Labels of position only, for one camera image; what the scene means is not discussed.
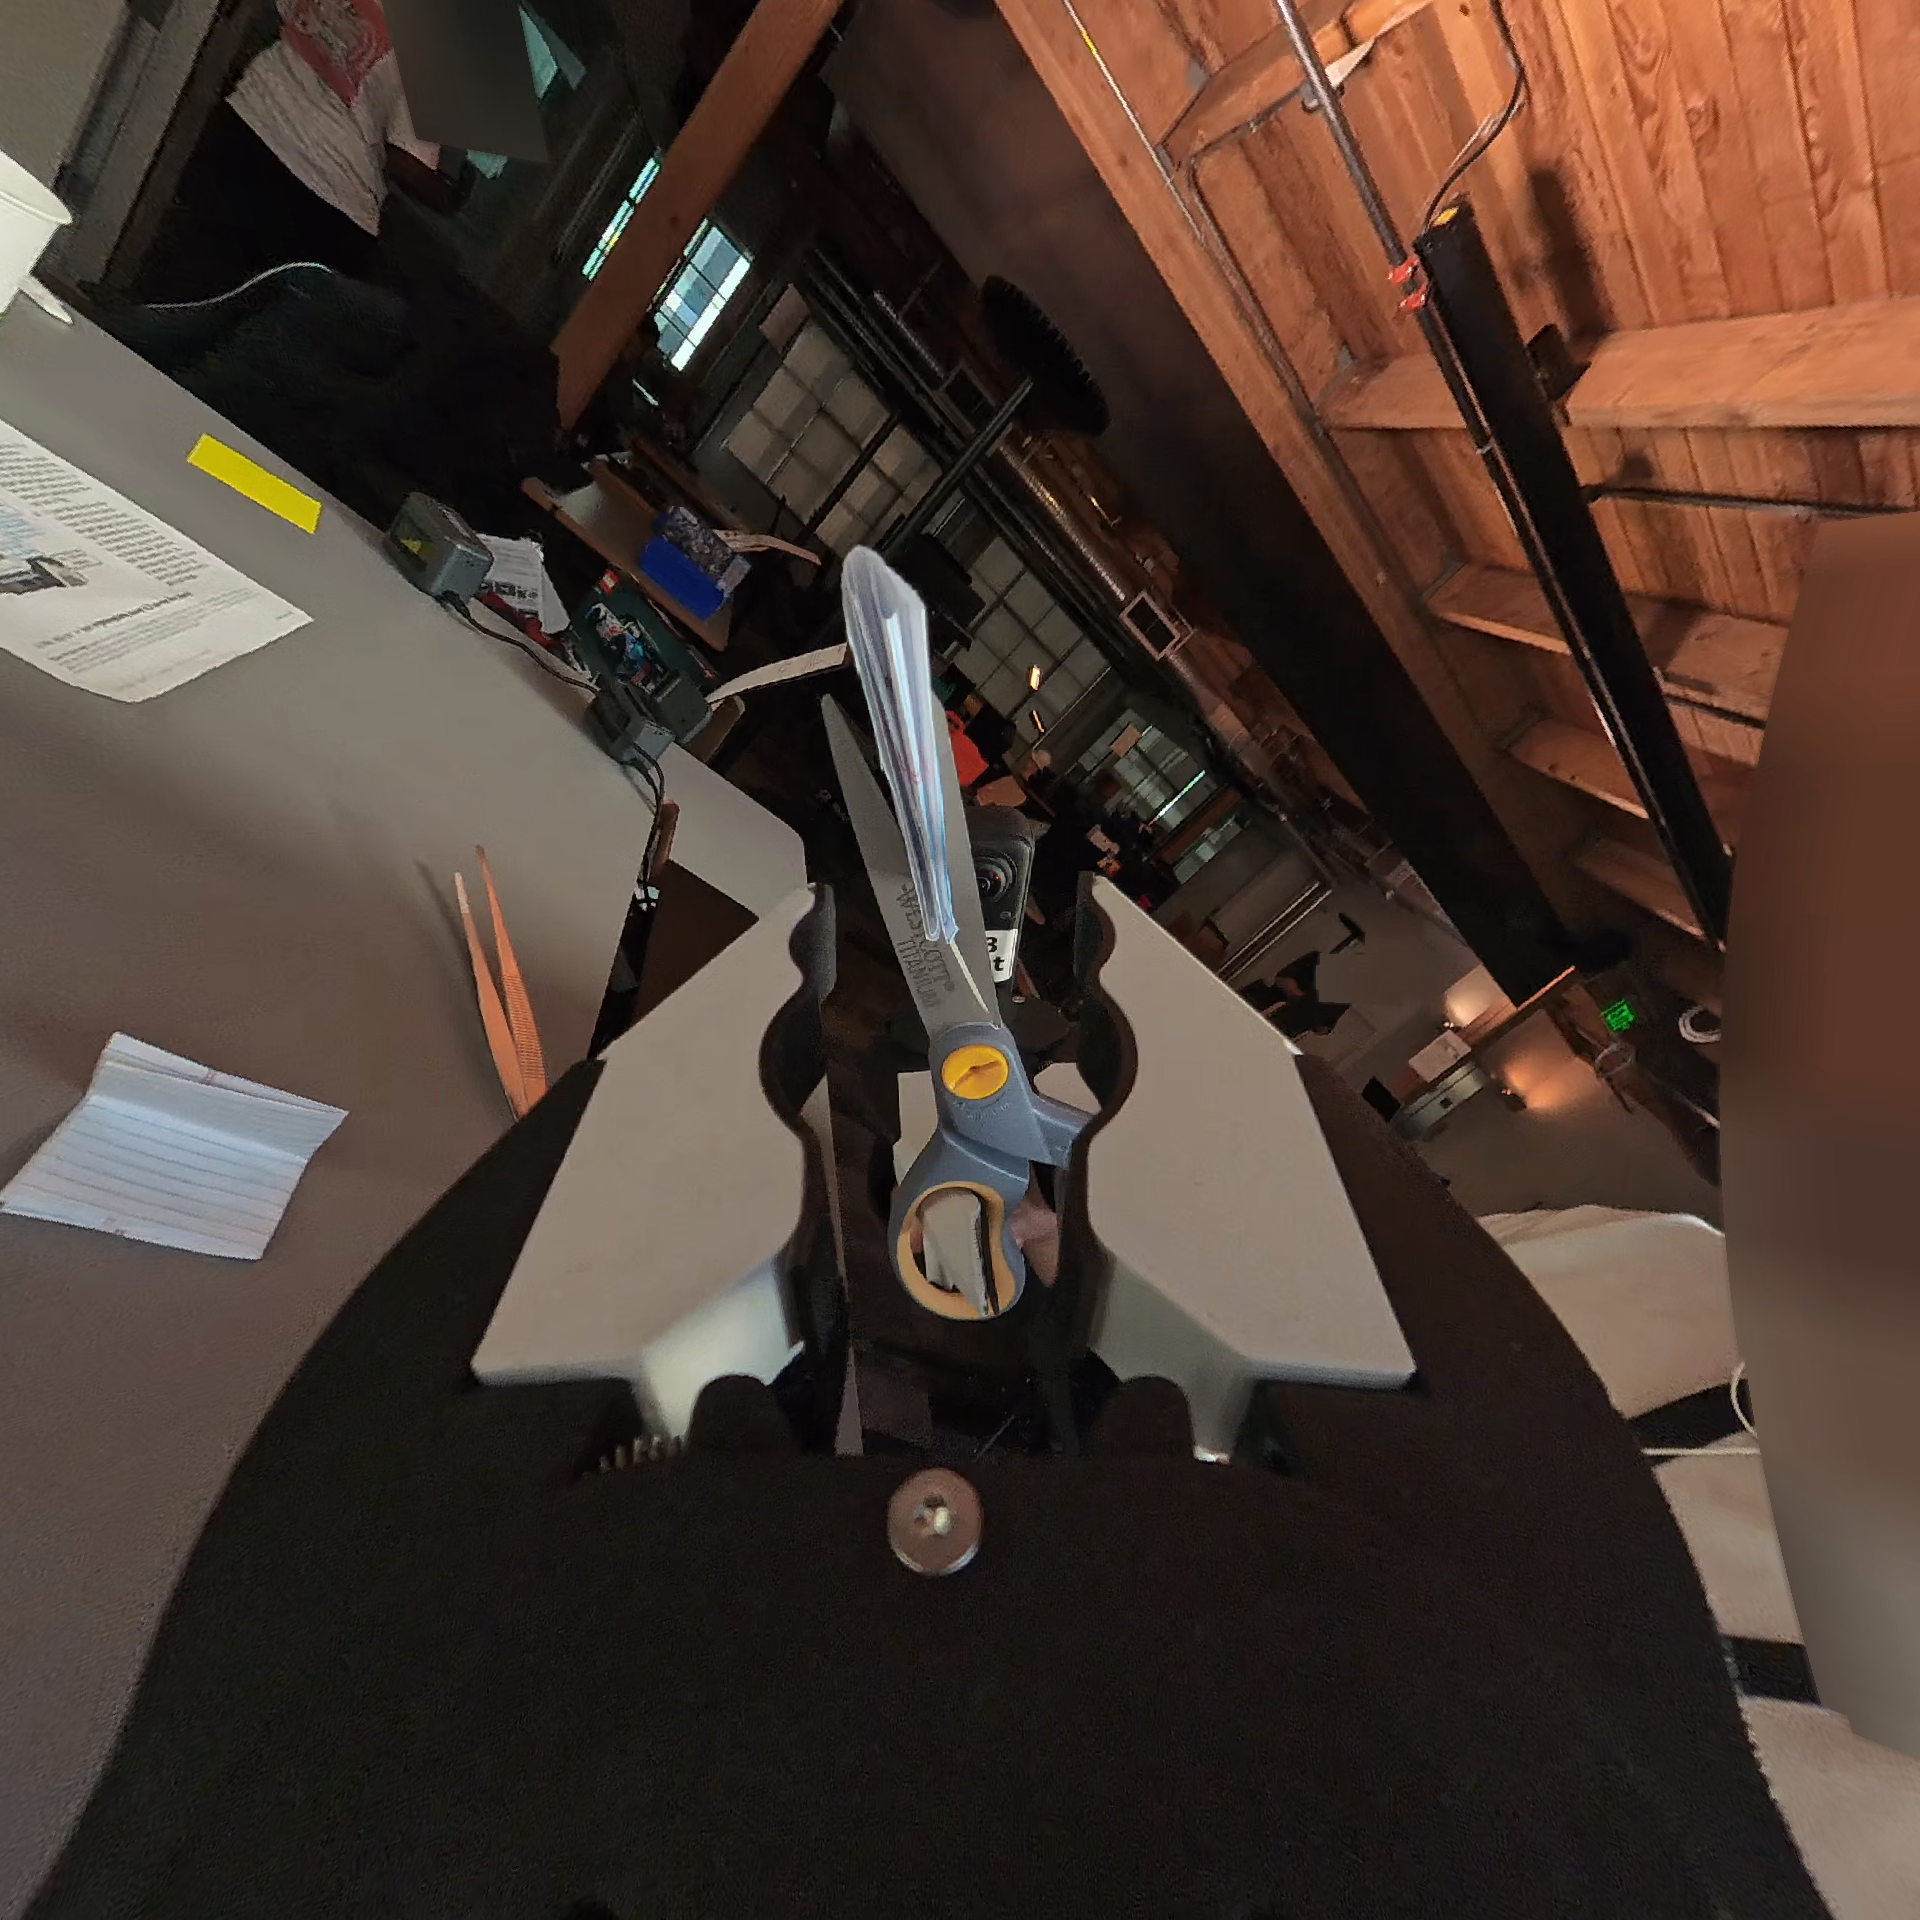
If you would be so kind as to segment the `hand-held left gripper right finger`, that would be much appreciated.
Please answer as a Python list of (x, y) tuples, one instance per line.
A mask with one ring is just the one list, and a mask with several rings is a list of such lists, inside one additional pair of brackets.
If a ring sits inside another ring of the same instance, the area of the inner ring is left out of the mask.
[(1088, 1349), (1120, 1384), (1180, 1384), (1198, 1462), (1236, 1453), (1262, 1384), (1404, 1390), (1299, 1049), (1112, 877), (1088, 877), (1076, 942)]

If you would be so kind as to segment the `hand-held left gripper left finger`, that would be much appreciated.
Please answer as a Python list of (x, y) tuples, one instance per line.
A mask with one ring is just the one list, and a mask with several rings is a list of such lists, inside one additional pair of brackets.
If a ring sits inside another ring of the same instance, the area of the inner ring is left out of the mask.
[(719, 1375), (789, 1384), (802, 1442), (832, 1442), (852, 1292), (828, 989), (832, 891), (802, 884), (603, 1049), (475, 1384), (623, 1384), (675, 1441)]

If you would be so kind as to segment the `grey orange-handled scissors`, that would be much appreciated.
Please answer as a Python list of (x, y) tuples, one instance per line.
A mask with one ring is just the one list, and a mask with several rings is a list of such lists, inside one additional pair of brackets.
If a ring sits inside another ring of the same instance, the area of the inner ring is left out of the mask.
[(991, 995), (964, 785), (943, 710), (929, 688), (921, 597), (876, 548), (852, 548), (837, 608), (873, 754), (832, 699), (823, 699), (823, 727), (876, 916), (921, 1021), (936, 1100), (936, 1128), (889, 1201), (896, 1273), (919, 1305), (919, 1201), (929, 1192), (995, 1192), (1010, 1312), (1024, 1292), (1012, 1210), (1038, 1167), (1070, 1159), (1076, 1130), (1038, 1128), (1032, 1069)]

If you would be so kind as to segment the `brown tweezers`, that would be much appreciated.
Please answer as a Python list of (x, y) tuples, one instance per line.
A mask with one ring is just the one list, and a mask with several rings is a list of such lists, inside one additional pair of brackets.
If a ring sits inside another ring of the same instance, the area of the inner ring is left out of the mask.
[(526, 995), (526, 982), (523, 982), (523, 957), (515, 957), (515, 942), (507, 942), (507, 923), (502, 923), (502, 906), (497, 906), (486, 851), (475, 851), (475, 877), (481, 877), (495, 946), (481, 942), (465, 874), (452, 874), (475, 1013), (481, 1013), (481, 1035), (495, 1049), (497, 1085), (502, 1085), (507, 1111), (526, 1118), (550, 1091), (545, 1035), (537, 1035), (537, 1013), (532, 1013), (532, 995)]

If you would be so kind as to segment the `grey power box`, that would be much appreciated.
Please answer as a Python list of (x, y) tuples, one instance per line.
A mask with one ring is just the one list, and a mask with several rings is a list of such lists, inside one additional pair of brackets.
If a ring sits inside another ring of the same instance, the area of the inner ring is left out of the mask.
[(656, 766), (679, 737), (665, 727), (644, 699), (632, 699), (618, 677), (598, 677), (585, 714), (589, 737), (603, 745), (603, 757), (644, 771)]
[(379, 556), (431, 599), (475, 599), (495, 572), (486, 540), (431, 492), (407, 492), (379, 540)]

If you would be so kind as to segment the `blue storage bin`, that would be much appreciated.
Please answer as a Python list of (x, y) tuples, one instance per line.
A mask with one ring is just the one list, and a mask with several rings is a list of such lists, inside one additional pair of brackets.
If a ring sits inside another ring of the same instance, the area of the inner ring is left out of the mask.
[(639, 580), (675, 597), (692, 620), (713, 620), (746, 586), (753, 563), (736, 556), (700, 513), (665, 509), (632, 556)]

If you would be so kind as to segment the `large paned window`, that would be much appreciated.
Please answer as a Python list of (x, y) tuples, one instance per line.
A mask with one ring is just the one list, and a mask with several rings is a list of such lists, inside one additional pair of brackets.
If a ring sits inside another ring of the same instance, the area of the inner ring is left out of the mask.
[(713, 421), (692, 446), (708, 497), (746, 534), (841, 563), (881, 541), (943, 459), (876, 395), (858, 360), (797, 318), (789, 338), (744, 323), (708, 369)]

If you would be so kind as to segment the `folded lined paper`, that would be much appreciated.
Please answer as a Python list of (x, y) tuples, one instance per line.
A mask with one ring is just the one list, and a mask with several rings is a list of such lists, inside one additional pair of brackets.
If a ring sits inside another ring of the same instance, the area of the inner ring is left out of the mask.
[(346, 1111), (110, 1035), (82, 1100), (3, 1184), (0, 1210), (261, 1262)]

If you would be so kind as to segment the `yellow sticky note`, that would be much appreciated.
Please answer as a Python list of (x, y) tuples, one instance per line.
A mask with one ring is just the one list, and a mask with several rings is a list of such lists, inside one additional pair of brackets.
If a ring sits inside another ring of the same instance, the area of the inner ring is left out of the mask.
[(227, 492), (261, 505), (268, 513), (301, 526), (304, 540), (325, 526), (325, 497), (301, 484), (276, 474), (274, 462), (251, 459), (241, 446), (227, 446), (221, 434), (200, 434), (188, 446), (188, 462), (221, 484)]

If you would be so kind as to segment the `printed paper sheet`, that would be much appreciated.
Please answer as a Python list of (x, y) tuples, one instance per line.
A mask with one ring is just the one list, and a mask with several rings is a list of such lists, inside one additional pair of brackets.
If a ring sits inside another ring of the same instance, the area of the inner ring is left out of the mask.
[(153, 702), (311, 620), (18, 424), (0, 424), (0, 652)]

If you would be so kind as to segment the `white paper cup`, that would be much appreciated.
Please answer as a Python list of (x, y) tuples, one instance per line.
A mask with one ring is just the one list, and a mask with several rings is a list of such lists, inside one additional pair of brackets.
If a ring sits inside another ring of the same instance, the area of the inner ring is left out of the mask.
[(0, 153), (0, 312), (10, 312), (10, 300), (31, 300), (45, 318), (76, 323), (76, 312), (31, 279), (65, 220), (65, 205)]

